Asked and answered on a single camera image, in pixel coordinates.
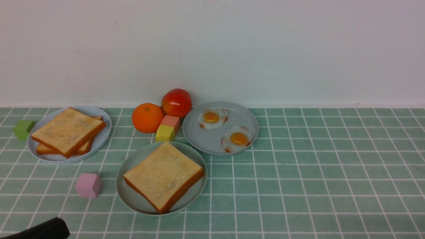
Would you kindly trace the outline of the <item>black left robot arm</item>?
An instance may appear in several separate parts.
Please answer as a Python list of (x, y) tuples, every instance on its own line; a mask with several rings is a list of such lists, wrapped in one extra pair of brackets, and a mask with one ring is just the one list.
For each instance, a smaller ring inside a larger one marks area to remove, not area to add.
[(55, 217), (3, 239), (67, 239), (68, 237), (70, 237), (70, 231), (66, 222)]

